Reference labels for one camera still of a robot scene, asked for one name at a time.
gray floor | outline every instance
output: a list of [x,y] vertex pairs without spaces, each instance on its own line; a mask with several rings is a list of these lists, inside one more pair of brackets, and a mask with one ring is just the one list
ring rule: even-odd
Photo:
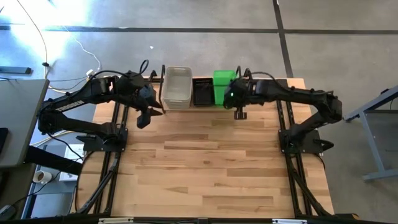
[[[47,0],[21,0],[42,26],[277,28],[272,0],[52,2],[58,10]],[[0,24],[30,24],[16,2],[5,1],[4,5]],[[279,0],[279,5],[286,29],[398,29],[398,1],[394,0]],[[192,67],[194,75],[211,75],[215,69],[240,65],[286,77],[278,34],[44,32],[53,65],[50,80],[82,77],[87,70],[97,68],[96,61],[81,51],[71,35],[94,52],[105,69],[138,70],[148,58],[149,69],[157,71],[164,63]],[[1,30],[0,39],[1,65],[34,69],[32,75],[13,77],[42,78],[44,49],[33,28]],[[344,113],[398,84],[398,35],[288,34],[286,40],[294,77],[304,78],[309,88],[334,90],[343,102]],[[75,83],[52,84],[67,88]],[[47,97],[57,96],[50,90],[47,93]],[[398,101],[392,107],[398,108]],[[94,109],[84,106],[68,115],[90,120]],[[323,139],[335,143],[324,157],[335,212],[397,223],[398,178],[369,183],[361,179],[363,174],[376,171],[361,123],[340,122],[320,132]],[[42,138],[36,132],[32,142]],[[73,135],[64,139],[77,143]],[[70,203],[63,201],[60,208]],[[35,207],[34,216],[60,212],[39,207]]]

white plastic basket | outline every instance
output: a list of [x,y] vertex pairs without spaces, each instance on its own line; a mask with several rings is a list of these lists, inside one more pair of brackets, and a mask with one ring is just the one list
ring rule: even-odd
[[170,109],[188,109],[192,95],[192,70],[189,67],[166,68],[162,97]]

black floor stripe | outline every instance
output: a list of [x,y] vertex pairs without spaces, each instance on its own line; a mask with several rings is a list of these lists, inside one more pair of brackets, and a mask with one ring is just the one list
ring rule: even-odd
[[292,64],[290,63],[289,52],[287,50],[285,30],[282,22],[282,15],[280,14],[278,0],[272,0],[272,2],[274,3],[276,24],[278,25],[280,47],[282,49],[282,56],[285,64],[286,76],[287,78],[293,78]]
[[[11,30],[23,25],[2,25],[0,30]],[[277,34],[277,29],[245,28],[161,28],[161,27],[84,27],[65,26],[70,32],[180,32],[180,33],[239,33],[239,34]],[[66,31],[63,26],[47,26],[45,31]]]
[[318,30],[318,29],[285,29],[286,34],[358,34],[358,35],[397,35],[398,30]]

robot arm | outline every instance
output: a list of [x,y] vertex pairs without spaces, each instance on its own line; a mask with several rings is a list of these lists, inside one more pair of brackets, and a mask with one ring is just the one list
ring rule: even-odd
[[275,100],[313,105],[318,112],[301,124],[290,128],[290,138],[303,138],[305,134],[342,119],[341,101],[333,92],[286,88],[274,80],[245,80],[237,78],[228,85],[224,94],[224,107],[240,107],[249,104],[263,105]]
[[63,112],[87,103],[100,104],[115,101],[141,111],[137,127],[144,128],[150,123],[151,116],[162,113],[151,107],[161,108],[155,100],[153,86],[145,83],[141,74],[133,73],[122,77],[112,76],[90,79],[80,90],[66,93],[56,99],[45,101],[39,110],[39,130],[44,134],[54,134],[61,130],[95,134],[101,139],[115,137],[118,133],[116,124],[95,124],[67,118]]

wooden tabletop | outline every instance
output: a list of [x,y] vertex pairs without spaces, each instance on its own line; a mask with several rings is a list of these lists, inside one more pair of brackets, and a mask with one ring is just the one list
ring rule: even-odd
[[[287,81],[305,88],[301,78]],[[308,105],[292,105],[297,123],[311,116]],[[93,121],[111,121],[113,108],[114,103],[98,105]],[[129,110],[129,137],[119,166],[112,216],[293,217],[286,162],[279,152],[276,103],[250,105],[244,110],[248,119],[240,121],[233,119],[233,110],[168,111],[153,117],[144,129],[136,127],[139,113]],[[103,152],[94,153],[83,168],[80,206],[98,185],[103,156]],[[304,154],[303,164],[308,187],[333,213],[321,161]],[[304,211],[302,193],[298,195]]]

